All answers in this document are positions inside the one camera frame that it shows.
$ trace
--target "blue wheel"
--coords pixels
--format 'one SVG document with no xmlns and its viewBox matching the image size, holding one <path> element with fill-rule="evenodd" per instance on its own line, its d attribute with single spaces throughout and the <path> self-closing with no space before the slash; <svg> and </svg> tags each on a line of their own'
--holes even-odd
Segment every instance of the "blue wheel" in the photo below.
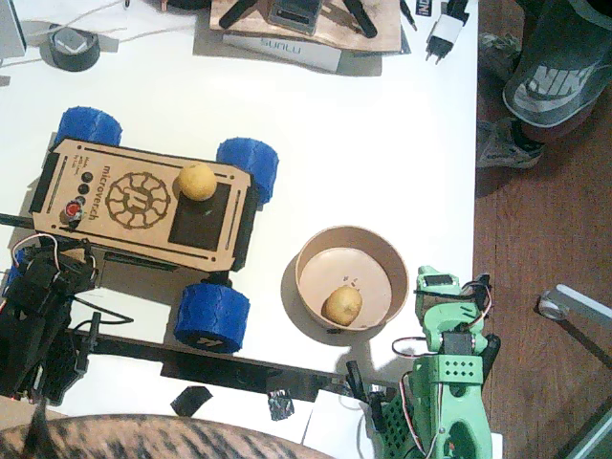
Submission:
<svg viewBox="0 0 612 459">
<path fill-rule="evenodd" d="M 231 353 L 242 348 L 249 300 L 216 284 L 194 284 L 183 290 L 174 337 L 187 346 Z"/>
<path fill-rule="evenodd" d="M 259 191 L 259 205 L 270 201 L 278 168 L 278 156 L 270 146 L 253 139 L 229 139 L 219 145 L 217 161 L 249 172 Z"/>
<path fill-rule="evenodd" d="M 119 146 L 121 126 L 110 115 L 89 107 L 73 107 L 64 112 L 57 128 L 55 144 L 65 138 Z"/>
</svg>

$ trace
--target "nike logo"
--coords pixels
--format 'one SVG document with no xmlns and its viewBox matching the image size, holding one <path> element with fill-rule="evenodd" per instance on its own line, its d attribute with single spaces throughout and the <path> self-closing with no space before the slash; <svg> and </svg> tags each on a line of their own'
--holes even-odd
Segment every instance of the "nike logo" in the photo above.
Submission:
<svg viewBox="0 0 612 459">
<path fill-rule="evenodd" d="M 580 94 L 594 70 L 595 65 L 569 71 L 540 65 L 531 79 L 516 88 L 514 103 L 533 113 L 555 110 Z"/>
</svg>

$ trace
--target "green robotic arm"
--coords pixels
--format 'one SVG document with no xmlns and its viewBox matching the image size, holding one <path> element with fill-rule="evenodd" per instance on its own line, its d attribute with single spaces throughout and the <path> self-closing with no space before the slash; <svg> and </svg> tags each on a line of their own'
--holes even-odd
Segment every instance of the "green robotic arm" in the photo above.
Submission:
<svg viewBox="0 0 612 459">
<path fill-rule="evenodd" d="M 419 269 L 416 314 L 429 354 L 396 350 L 416 360 L 406 373 L 411 400 L 398 396 L 382 406 L 385 458 L 491 459 L 481 390 L 500 341 L 481 334 L 491 308 L 490 288 L 487 274 L 462 288 L 454 275 L 429 266 Z"/>
</svg>

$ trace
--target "black panel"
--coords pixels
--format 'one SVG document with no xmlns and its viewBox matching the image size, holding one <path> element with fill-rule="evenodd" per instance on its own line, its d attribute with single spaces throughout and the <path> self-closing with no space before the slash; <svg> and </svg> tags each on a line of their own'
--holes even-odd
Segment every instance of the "black panel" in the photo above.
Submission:
<svg viewBox="0 0 612 459">
<path fill-rule="evenodd" d="M 202 202 L 181 194 L 168 242 L 217 251 L 230 189 L 227 184 L 218 184 L 212 197 Z"/>
<path fill-rule="evenodd" d="M 238 238 L 233 249 L 233 271 L 239 271 L 244 268 L 247 261 L 247 251 L 249 250 L 249 242 L 251 241 L 252 226 L 255 223 L 255 213 L 259 203 L 259 192 L 255 186 L 247 189 L 245 197 L 245 205 L 242 209 L 242 219 L 240 220 L 240 228 L 238 229 Z"/>
<path fill-rule="evenodd" d="M 49 153 L 42 169 L 42 174 L 40 175 L 40 180 L 38 181 L 38 186 L 36 187 L 36 192 L 34 193 L 34 197 L 32 199 L 30 213 L 39 213 L 42 211 L 42 206 L 45 204 L 47 192 L 49 191 L 49 186 L 51 185 L 51 179 L 54 176 L 57 161 L 59 161 L 59 153 Z"/>
</svg>

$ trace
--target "electrical wire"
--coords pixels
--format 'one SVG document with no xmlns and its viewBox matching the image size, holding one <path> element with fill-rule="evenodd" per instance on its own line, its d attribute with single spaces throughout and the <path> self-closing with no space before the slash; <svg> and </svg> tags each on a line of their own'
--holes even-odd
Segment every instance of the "electrical wire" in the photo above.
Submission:
<svg viewBox="0 0 612 459">
<path fill-rule="evenodd" d="M 78 296 L 71 296 L 71 299 L 73 299 L 74 301 L 78 301 L 81 304 L 84 304 L 88 308 L 92 308 L 96 311 L 100 311 L 101 313 L 105 313 L 105 314 L 108 314 L 109 316 L 113 316 L 113 317 L 120 319 L 120 320 L 101 320 L 99 323 L 103 325 L 123 325 L 125 323 L 132 323 L 134 321 L 132 317 L 124 316 L 123 314 L 119 314 L 114 311 L 109 311 L 108 309 L 102 308 L 101 306 L 97 306 L 94 303 L 90 303 L 89 301 L 79 298 Z M 77 325 L 73 329 L 73 332 L 77 328 L 82 327 L 85 322 L 91 323 L 91 320 L 83 320 L 82 322 L 80 322 L 79 325 Z"/>
<path fill-rule="evenodd" d="M 439 382 L 438 383 L 438 429 L 436 430 L 436 433 L 433 435 L 433 438 L 431 439 L 431 445 L 429 445 L 429 451 L 427 452 L 427 456 L 425 456 L 425 459 L 429 459 L 431 457 L 431 454 L 433 453 L 433 449 L 436 446 L 436 440 L 438 440 L 438 435 L 440 434 L 440 429 L 441 429 L 441 425 L 442 425 L 442 388 L 444 387 L 444 385 Z"/>
<path fill-rule="evenodd" d="M 411 371 L 406 371 L 402 378 L 400 379 L 400 395 L 402 396 L 402 411 L 404 412 L 405 421 L 408 424 L 408 429 L 410 430 L 410 435 L 412 435 L 412 440 L 414 440 L 414 444 L 417 446 L 419 451 L 425 456 L 425 450 L 423 449 L 423 444 L 421 443 L 421 439 L 417 435 L 417 432 L 412 425 L 412 420 L 410 419 L 410 414 L 408 413 L 408 406 L 405 396 L 405 386 L 404 386 L 404 378 L 408 376 Z"/>
<path fill-rule="evenodd" d="M 426 341 L 425 337 L 404 337 L 404 338 L 397 338 L 395 339 L 392 343 L 391 343 L 391 350 L 398 356 L 403 357 L 404 359 L 418 359 L 419 357 L 423 357 L 423 356 L 435 356 L 437 353 L 436 352 L 424 352 L 422 354 L 407 354 L 406 352 L 402 352 L 402 351 L 398 351 L 395 348 L 395 344 L 400 342 L 400 341 L 408 341 L 408 340 L 412 340 L 412 341 Z"/>
<path fill-rule="evenodd" d="M 98 11 L 106 10 L 107 8 L 110 8 L 110 7 L 114 7 L 115 5 L 118 5 L 119 3 L 123 3 L 124 4 L 125 0 L 117 0 L 117 1 L 109 3 L 107 5 L 102 5 L 101 7 L 94 8 L 93 10 L 86 11 L 83 14 L 80 14 L 79 16 L 77 16 L 72 21 L 68 22 L 67 24 L 64 24 L 63 26 L 52 27 L 52 28 L 50 28 L 50 29 L 48 29 L 46 31 L 39 31 L 39 32 L 35 32 L 35 33 L 30 33 L 30 34 L 26 35 L 26 38 L 29 38 L 31 36 L 46 35 L 47 33 L 53 33 L 53 32 L 60 31 L 62 29 L 67 28 L 68 26 L 73 25 L 77 21 L 80 21 L 85 16 L 89 16 L 90 14 L 93 14 L 94 12 L 98 12 Z"/>
<path fill-rule="evenodd" d="M 410 435 L 412 435 L 412 440 L 416 445 L 416 448 L 424 455 L 425 459 L 429 459 L 436 445 L 436 441 L 438 440 L 438 434 L 440 433 L 440 427 L 436 430 L 436 433 L 433 435 L 431 439 L 431 445 L 429 445 L 429 450 L 425 453 L 425 449 L 423 448 L 423 443 L 421 443 L 421 439 L 417 435 L 416 429 L 412 424 L 412 419 L 410 419 L 410 414 L 408 413 L 407 400 L 405 395 L 405 385 L 404 378 L 408 376 L 411 371 L 406 371 L 402 378 L 400 379 L 400 395 L 402 396 L 402 411 L 404 412 L 405 421 L 408 424 L 408 429 L 410 430 Z M 442 425 L 442 394 L 443 394 L 444 385 L 440 382 L 438 383 L 438 426 Z"/>
<path fill-rule="evenodd" d="M 489 311 L 491 310 L 493 306 L 493 298 L 491 296 L 491 289 L 489 288 L 489 286 L 480 284 L 480 283 L 478 285 L 482 285 L 483 287 L 485 287 L 485 289 L 487 289 L 487 299 L 488 299 L 487 307 L 484 309 L 484 311 L 482 311 L 482 313 L 480 313 L 480 316 L 478 316 L 475 320 L 473 320 L 472 322 L 470 322 L 468 325 L 464 327 L 466 330 L 469 330 L 471 327 L 476 325 L 480 320 L 484 320 L 485 316 L 489 313 Z"/>
<path fill-rule="evenodd" d="M 38 237 L 49 237 L 54 241 L 54 258 L 55 258 L 55 267 L 57 268 L 58 271 L 61 271 L 61 269 L 59 268 L 59 256 L 57 254 L 58 251 L 58 246 L 57 246 L 57 239 L 55 239 L 54 236 L 51 236 L 50 234 L 46 234 L 44 232 L 39 232 L 38 234 L 33 234 L 32 236 L 28 236 L 25 239 L 22 239 L 21 241 L 19 241 L 17 244 L 15 244 L 12 247 L 12 262 L 14 263 L 16 268 L 19 268 L 19 262 L 17 261 L 17 248 L 23 244 L 25 244 L 28 241 L 31 241 L 32 239 L 38 238 Z"/>
</svg>

